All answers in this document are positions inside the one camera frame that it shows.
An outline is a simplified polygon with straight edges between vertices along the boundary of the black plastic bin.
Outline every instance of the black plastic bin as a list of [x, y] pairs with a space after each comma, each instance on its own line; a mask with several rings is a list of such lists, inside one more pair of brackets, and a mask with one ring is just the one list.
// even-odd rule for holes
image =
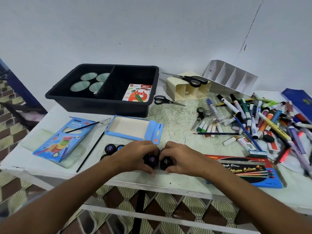
[[[98, 75], [110, 74], [97, 94], [91, 92], [89, 87], [72, 92], [71, 86], [81, 81], [80, 77], [89, 72], [95, 72]], [[156, 92], [158, 77], [157, 66], [81, 64], [54, 85], [45, 97], [54, 99], [68, 112], [147, 117], [149, 105]], [[91, 85], [97, 80], [94, 78], [89, 82]], [[152, 85], [148, 101], [122, 101], [129, 84]]]

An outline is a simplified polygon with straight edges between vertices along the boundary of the person's left hand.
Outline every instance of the person's left hand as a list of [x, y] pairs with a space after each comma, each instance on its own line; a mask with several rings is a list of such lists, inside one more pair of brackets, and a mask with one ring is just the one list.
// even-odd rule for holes
[[150, 166], [144, 164], [143, 157], [146, 154], [155, 154], [158, 156], [159, 153], [160, 151], [157, 145], [153, 144], [152, 141], [144, 140], [132, 141], [110, 157], [118, 163], [118, 168], [121, 173], [141, 170], [154, 177], [154, 170]]

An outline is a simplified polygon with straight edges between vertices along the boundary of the blue pencil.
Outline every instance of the blue pencil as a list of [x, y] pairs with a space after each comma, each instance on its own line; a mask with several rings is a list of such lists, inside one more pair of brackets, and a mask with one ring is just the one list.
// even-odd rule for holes
[[238, 122], [238, 124], [241, 126], [241, 128], [243, 129], [243, 131], [246, 133], [246, 135], [249, 137], [249, 139], [253, 142], [253, 144], [257, 147], [257, 149], [261, 152], [263, 152], [263, 150], [260, 148], [260, 146], [257, 144], [257, 142], [252, 138], [252, 135], [246, 130], [246, 128], [243, 126], [243, 124], [239, 121], [239, 119], [237, 117], [234, 117], [235, 120]]

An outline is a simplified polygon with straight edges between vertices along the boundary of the person's right hand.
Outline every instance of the person's right hand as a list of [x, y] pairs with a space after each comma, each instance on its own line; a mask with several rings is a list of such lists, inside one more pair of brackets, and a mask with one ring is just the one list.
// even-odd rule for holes
[[166, 173], [203, 177], [207, 175], [208, 171], [213, 173], [216, 169], [224, 169], [223, 165], [218, 161], [206, 157], [187, 145], [172, 141], [166, 143], [165, 148], [159, 155], [159, 160], [162, 160], [164, 157], [172, 157], [174, 162], [173, 166], [166, 169]]

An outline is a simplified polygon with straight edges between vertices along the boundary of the scissors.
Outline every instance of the scissors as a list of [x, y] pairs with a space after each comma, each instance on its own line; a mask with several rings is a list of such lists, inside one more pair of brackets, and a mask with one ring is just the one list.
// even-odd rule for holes
[[189, 82], [189, 84], [191, 86], [193, 86], [194, 88], [198, 88], [200, 87], [202, 84], [207, 84], [208, 80], [205, 79], [204, 77], [201, 76], [182, 76], [182, 75], [177, 75], [177, 74], [169, 74], [169, 73], [164, 73], [163, 74], [168, 74], [168, 75], [172, 75], [174, 77], [180, 78], [182, 80], [185, 80], [187, 82]]
[[198, 122], [200, 122], [201, 120], [204, 119], [204, 117], [205, 117], [204, 111], [205, 111], [205, 109], [202, 108], [202, 107], [197, 108], [198, 116], [197, 116], [197, 119], [196, 119], [194, 125], [192, 126], [191, 130], [195, 129], [195, 127], [198, 124]]
[[170, 101], [169, 99], [167, 99], [165, 96], [162, 95], [158, 95], [154, 97], [155, 101], [154, 103], [159, 105], [159, 104], [176, 104], [176, 105], [180, 105], [180, 106], [185, 106], [184, 104], [180, 104], [180, 103], [176, 103], [174, 101]]

